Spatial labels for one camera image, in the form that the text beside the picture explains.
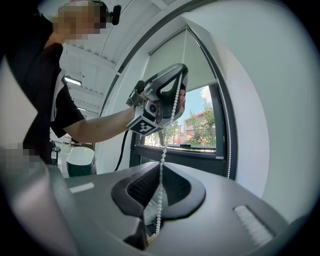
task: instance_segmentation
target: ceiling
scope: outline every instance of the ceiling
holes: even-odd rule
[[[101,34],[89,35],[86,40],[64,44],[60,67],[66,75],[81,81],[82,86],[68,83],[70,95],[88,118],[98,117],[107,92],[129,52],[136,43],[166,15],[190,0],[104,0],[108,9],[121,5],[120,22],[110,25]],[[63,1],[51,2],[40,11],[53,16]],[[170,21],[146,43],[151,51],[165,37],[184,26],[181,18]]]

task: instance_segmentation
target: white wall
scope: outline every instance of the white wall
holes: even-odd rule
[[[149,55],[144,50],[139,50],[127,66],[125,75],[120,82],[116,83],[112,94],[103,110],[102,116],[108,116],[128,108],[126,105],[127,98],[133,90],[136,83],[142,79],[146,69]],[[121,133],[107,141],[96,144],[95,157],[97,174],[113,172],[118,164],[121,152],[121,145],[124,133]],[[132,132],[129,131],[123,151],[122,162],[119,170],[129,167],[130,162],[130,145]]]
[[[262,198],[292,222],[310,211],[320,186],[320,62],[316,48],[289,10],[267,1],[219,1],[183,16],[210,33],[215,48],[212,54],[227,81],[239,136],[238,182],[261,195],[255,182],[263,186],[265,180]],[[243,133],[245,128],[251,131],[254,127],[249,124],[262,111],[269,136],[267,176],[256,167],[264,158],[266,148],[261,147],[266,147],[266,131],[261,131],[262,140],[251,150],[247,147],[245,151],[243,146],[250,139],[245,137],[250,133]],[[253,131],[252,136],[258,138],[258,130]]]

